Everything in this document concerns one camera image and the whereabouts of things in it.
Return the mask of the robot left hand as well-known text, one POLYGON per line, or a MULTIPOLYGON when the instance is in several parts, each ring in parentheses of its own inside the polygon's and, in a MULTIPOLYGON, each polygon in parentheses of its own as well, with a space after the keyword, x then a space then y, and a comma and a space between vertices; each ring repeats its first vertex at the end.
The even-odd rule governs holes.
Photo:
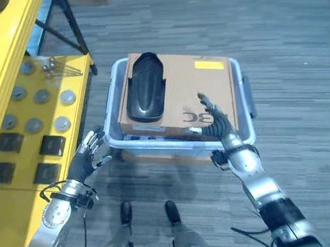
POLYGON ((84 183, 98 167, 107 164, 111 159, 110 153, 102 156, 97 163, 93 161, 94 155, 104 143, 104 127, 98 125, 94 130, 90 130, 78 145, 76 152, 69 165, 67 175, 68 180, 75 180, 84 183))

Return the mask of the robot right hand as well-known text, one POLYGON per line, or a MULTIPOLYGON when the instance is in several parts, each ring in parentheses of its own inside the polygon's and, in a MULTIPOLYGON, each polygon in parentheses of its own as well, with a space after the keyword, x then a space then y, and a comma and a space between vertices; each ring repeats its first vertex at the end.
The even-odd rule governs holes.
POLYGON ((200 103, 205 107, 205 111, 212 116, 213 122, 207 127, 189 127, 189 134, 216 138, 221 141, 229 134, 234 134, 236 132, 226 114, 224 114, 219 106, 213 103, 208 96, 203 93, 198 93, 197 97, 200 103))

